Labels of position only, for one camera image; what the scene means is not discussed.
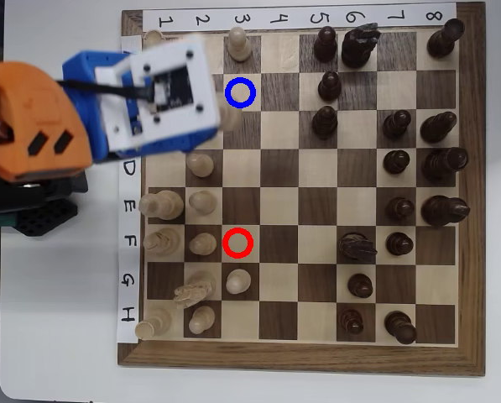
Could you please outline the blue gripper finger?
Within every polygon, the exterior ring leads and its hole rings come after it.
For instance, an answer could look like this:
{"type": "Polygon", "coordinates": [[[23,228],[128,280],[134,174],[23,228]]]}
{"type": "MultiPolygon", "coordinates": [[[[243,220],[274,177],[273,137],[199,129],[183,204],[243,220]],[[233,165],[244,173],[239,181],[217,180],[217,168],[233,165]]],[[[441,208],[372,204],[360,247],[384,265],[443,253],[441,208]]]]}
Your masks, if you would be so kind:
{"type": "Polygon", "coordinates": [[[111,152],[107,155],[107,162],[116,160],[129,160],[136,157],[143,157],[153,154],[165,154],[174,151],[189,153],[199,145],[214,138],[217,135],[217,128],[186,133],[170,139],[162,139],[157,142],[143,145],[137,149],[127,149],[124,151],[111,152]]]}

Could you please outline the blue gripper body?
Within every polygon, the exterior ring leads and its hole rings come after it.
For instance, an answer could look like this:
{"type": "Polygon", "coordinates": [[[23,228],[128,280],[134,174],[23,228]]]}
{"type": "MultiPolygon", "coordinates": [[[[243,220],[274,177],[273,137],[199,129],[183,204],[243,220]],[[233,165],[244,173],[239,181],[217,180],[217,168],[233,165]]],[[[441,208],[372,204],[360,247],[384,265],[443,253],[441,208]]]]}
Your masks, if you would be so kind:
{"type": "MultiPolygon", "coordinates": [[[[81,51],[62,65],[63,80],[93,83],[96,81],[96,67],[113,66],[126,57],[127,55],[121,52],[81,51]]],[[[117,154],[109,151],[97,95],[93,92],[84,92],[68,86],[64,87],[64,91],[74,104],[87,131],[93,161],[119,160],[120,157],[117,154]]]]}

